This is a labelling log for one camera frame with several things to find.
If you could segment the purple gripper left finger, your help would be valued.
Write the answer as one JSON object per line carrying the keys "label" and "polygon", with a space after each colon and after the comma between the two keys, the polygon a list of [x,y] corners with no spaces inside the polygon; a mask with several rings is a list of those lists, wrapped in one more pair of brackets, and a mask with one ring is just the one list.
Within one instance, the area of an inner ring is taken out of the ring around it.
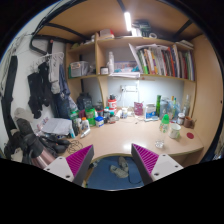
{"label": "purple gripper left finger", "polygon": [[68,157],[59,156],[45,171],[81,186],[93,156],[94,147],[89,145]]}

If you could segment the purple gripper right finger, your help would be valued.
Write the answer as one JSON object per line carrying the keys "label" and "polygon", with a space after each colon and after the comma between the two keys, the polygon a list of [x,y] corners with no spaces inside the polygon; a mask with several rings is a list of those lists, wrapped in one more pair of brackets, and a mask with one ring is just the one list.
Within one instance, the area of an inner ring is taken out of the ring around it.
{"label": "purple gripper right finger", "polygon": [[137,144],[131,146],[131,154],[145,185],[182,169],[169,155],[158,155]]}

